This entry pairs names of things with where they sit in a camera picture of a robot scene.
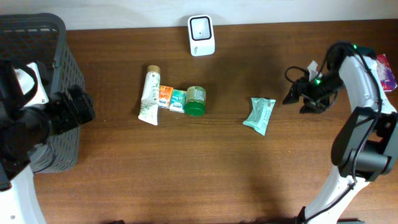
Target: white tube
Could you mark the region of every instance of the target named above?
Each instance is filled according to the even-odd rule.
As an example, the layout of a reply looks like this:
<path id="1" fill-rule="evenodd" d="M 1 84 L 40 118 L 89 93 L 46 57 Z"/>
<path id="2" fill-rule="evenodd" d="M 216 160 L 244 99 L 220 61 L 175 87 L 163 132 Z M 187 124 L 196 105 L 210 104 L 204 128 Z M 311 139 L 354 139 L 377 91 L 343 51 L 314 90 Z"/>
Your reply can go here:
<path id="1" fill-rule="evenodd" d="M 159 101 L 160 68 L 149 65 L 141 98 L 138 119 L 157 125 L 157 103 Z"/>

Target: plastic crate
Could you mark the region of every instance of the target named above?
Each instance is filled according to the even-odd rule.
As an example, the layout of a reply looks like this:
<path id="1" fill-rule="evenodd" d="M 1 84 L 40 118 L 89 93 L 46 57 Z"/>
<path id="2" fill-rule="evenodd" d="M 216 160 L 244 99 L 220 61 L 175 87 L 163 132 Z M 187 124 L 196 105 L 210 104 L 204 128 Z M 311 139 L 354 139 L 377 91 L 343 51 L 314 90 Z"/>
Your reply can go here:
<path id="1" fill-rule="evenodd" d="M 0 16 L 0 59 L 44 63 L 50 80 L 44 85 L 48 96 L 58 91 L 67 93 L 67 88 L 74 84 L 85 90 L 83 75 L 66 42 L 65 24 L 56 15 Z M 54 150 L 41 145 L 30 153 L 32 170 L 36 172 L 48 166 L 40 172 L 61 172 L 75 166 L 80 127 L 49 139 Z"/>

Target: light blue packet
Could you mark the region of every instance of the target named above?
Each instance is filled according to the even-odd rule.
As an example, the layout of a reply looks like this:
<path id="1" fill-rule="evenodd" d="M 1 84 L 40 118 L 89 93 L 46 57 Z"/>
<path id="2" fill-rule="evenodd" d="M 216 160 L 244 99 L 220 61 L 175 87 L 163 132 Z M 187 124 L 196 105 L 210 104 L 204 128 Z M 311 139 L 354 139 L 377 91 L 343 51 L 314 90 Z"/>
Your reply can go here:
<path id="1" fill-rule="evenodd" d="M 266 129 L 271 116 L 272 109 L 274 108 L 276 100 L 267 100 L 264 98 L 251 98 L 253 110 L 243 124 L 254 128 L 258 133 L 263 136 L 266 135 Z"/>

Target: wooden table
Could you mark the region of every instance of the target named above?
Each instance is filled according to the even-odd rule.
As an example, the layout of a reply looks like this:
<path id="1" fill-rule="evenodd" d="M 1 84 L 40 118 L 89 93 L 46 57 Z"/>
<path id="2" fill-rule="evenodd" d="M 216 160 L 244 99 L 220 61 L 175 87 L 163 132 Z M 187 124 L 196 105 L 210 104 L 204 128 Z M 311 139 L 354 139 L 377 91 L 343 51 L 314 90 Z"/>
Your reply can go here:
<path id="1" fill-rule="evenodd" d="M 238 223 L 292 218 L 319 193 L 334 138 L 350 115 L 345 91 L 330 111 L 299 114 L 282 105 L 284 70 L 321 62 L 337 40 L 386 54 L 398 74 L 398 20 L 217 26 L 216 52 L 190 55 L 186 27 L 79 30 L 68 43 L 93 96 L 97 118 L 84 125 L 78 164 L 39 174 L 35 187 L 52 223 Z M 144 75 L 207 90 L 206 115 L 159 110 L 159 125 L 138 120 Z M 251 97 L 277 101 L 267 133 L 242 122 Z M 398 91 L 388 94 L 398 107 Z M 351 202 L 343 218 L 398 223 L 398 170 Z"/>

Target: green jar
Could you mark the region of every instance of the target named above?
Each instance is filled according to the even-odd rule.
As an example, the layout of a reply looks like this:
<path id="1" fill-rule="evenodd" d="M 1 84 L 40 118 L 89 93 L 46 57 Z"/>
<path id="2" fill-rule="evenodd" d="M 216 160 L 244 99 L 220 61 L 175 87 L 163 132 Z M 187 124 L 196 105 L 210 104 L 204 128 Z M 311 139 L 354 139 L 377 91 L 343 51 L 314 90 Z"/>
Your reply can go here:
<path id="1" fill-rule="evenodd" d="M 191 86 L 187 90 L 185 113 L 192 116 L 202 116 L 206 108 L 206 90 L 200 86 Z"/>

